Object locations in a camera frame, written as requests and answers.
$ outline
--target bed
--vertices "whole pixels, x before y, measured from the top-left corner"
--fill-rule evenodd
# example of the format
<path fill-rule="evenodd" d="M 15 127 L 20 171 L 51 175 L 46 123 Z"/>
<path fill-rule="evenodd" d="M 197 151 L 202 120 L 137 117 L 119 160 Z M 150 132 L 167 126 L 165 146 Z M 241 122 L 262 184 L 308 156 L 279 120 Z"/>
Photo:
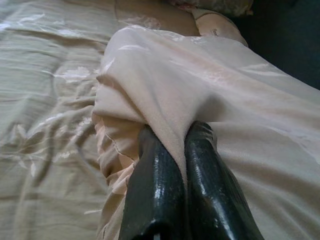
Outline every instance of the bed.
<path fill-rule="evenodd" d="M 121 187 L 137 155 L 139 129 L 149 124 L 183 169 L 183 136 L 197 118 L 216 131 L 218 151 L 239 179 L 265 239 L 320 235 L 319 91 L 240 42 L 199 37 L 190 13 L 162 1 L 7 0 L 0 2 L 0 20 L 1 239 L 117 239 L 126 191 Z M 130 45 L 135 47 L 125 55 L 117 51 Z M 186 104 L 182 94 L 167 108 L 165 90 L 174 90 L 172 82 L 155 81 L 159 101 L 152 102 L 145 92 L 128 90 L 130 84 L 148 86 L 144 80 L 150 73 L 141 70 L 147 63 L 135 62 L 145 57 L 144 48 L 152 50 L 148 64 L 156 75 L 170 70 L 164 71 L 167 77 L 177 79 L 223 78 L 214 75 L 216 69 L 226 74 L 227 84 L 214 81 L 221 93 L 214 97 L 212 92 L 201 96 L 206 84 L 195 85 L 199 104 Z M 250 60 L 242 63 L 234 53 Z M 124 89 L 122 98 L 118 93 Z M 151 104 L 137 102 L 140 96 Z M 259 102 L 259 97 L 270 101 Z M 218 105 L 207 105 L 208 100 Z M 279 100 L 284 104 L 272 110 Z M 237 108 L 240 102 L 247 106 Z M 215 118 L 207 114 L 220 107 Z M 179 109 L 192 114 L 168 117 Z M 283 123 L 290 119 L 291 124 Z M 120 143 L 123 151 L 108 141 Z M 133 156 L 129 163 L 128 156 Z M 116 191 L 108 187 L 114 184 L 120 186 Z"/>

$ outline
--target dark background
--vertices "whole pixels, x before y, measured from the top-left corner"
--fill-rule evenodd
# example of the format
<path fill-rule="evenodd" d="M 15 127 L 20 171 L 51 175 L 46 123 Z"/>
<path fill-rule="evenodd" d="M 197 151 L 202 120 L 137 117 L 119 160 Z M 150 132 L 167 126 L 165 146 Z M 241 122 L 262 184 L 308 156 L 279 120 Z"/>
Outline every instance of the dark background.
<path fill-rule="evenodd" d="M 252 10 L 232 19 L 250 49 L 320 90 L 320 0 L 254 0 Z"/>

